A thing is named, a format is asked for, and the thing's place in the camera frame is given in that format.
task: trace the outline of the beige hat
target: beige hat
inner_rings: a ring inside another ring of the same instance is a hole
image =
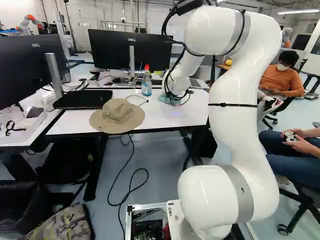
[[[126,99],[113,98],[102,110],[96,110],[89,119],[90,125],[100,132],[121,134],[135,129],[145,119],[145,112]]]

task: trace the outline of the jeans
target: jeans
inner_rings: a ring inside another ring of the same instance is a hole
[[[262,131],[259,139],[266,150],[266,158],[273,172],[287,177],[292,182],[320,189],[320,159],[304,154],[284,145],[281,132]],[[320,139],[306,138],[306,141],[320,148]]]

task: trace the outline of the white game controller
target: white game controller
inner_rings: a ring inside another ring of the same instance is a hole
[[[285,141],[288,143],[298,142],[299,140],[296,138],[296,134],[292,131],[286,131],[284,133]]]

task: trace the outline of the camouflage bag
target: camouflage bag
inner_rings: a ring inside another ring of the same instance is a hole
[[[92,240],[94,232],[85,205],[71,205],[46,220],[20,240]]]

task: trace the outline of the black hair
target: black hair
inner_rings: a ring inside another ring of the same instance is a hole
[[[285,50],[279,55],[279,61],[282,61],[285,65],[296,65],[299,60],[299,55],[296,51]]]

